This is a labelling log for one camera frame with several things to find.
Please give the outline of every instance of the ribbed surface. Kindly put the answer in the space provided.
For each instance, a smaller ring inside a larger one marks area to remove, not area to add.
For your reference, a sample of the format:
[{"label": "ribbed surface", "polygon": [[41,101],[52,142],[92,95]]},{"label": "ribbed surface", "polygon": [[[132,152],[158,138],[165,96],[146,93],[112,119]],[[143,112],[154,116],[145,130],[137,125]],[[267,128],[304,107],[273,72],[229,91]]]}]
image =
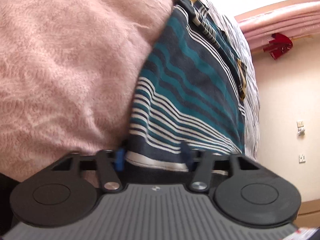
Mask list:
[{"label": "ribbed surface", "polygon": [[4,240],[279,240],[295,231],[292,225],[246,228],[218,213],[207,196],[187,192],[183,185],[152,187],[129,185],[122,193],[105,195],[89,216],[65,227],[20,223]]}]

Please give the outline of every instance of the wooden baseboard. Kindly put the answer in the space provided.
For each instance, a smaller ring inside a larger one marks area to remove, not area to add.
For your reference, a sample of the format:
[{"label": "wooden baseboard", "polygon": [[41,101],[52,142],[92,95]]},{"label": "wooden baseboard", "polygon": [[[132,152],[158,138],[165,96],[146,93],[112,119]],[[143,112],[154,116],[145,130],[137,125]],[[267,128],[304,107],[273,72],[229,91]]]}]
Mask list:
[{"label": "wooden baseboard", "polygon": [[320,227],[320,199],[303,202],[294,223],[297,227]]}]

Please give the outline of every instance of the beige wall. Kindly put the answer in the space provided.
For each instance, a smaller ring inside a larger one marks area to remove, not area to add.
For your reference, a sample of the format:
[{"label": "beige wall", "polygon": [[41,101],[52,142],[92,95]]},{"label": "beige wall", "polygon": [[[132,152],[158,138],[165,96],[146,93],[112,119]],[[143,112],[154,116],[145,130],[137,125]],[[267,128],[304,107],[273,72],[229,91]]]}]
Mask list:
[{"label": "beige wall", "polygon": [[[320,36],[294,41],[274,60],[255,54],[261,97],[259,162],[292,182],[302,201],[320,198]],[[303,119],[304,137],[297,136]],[[299,164],[299,154],[306,162]]]}]

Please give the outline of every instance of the black robotic device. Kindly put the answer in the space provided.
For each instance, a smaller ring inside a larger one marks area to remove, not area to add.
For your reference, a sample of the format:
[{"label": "black robotic device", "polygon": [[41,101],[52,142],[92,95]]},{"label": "black robotic device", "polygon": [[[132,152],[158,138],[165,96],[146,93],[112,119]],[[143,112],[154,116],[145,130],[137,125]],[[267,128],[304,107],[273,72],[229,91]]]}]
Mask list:
[{"label": "black robotic device", "polygon": [[[17,185],[10,204],[20,223],[4,240],[279,240],[296,230],[298,190],[243,155],[194,152],[187,185],[122,185],[115,154],[69,154]],[[100,189],[85,170],[97,171]],[[212,170],[228,171],[217,187]]]}]

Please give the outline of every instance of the red bow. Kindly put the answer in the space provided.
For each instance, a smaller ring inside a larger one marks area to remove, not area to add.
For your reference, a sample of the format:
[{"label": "red bow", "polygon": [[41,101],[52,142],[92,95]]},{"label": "red bow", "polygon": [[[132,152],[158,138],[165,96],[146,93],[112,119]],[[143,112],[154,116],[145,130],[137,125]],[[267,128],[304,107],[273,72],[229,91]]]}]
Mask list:
[{"label": "red bow", "polygon": [[279,58],[293,47],[292,41],[281,33],[274,33],[272,37],[274,40],[269,41],[270,45],[265,47],[263,51],[269,51],[274,59]]}]

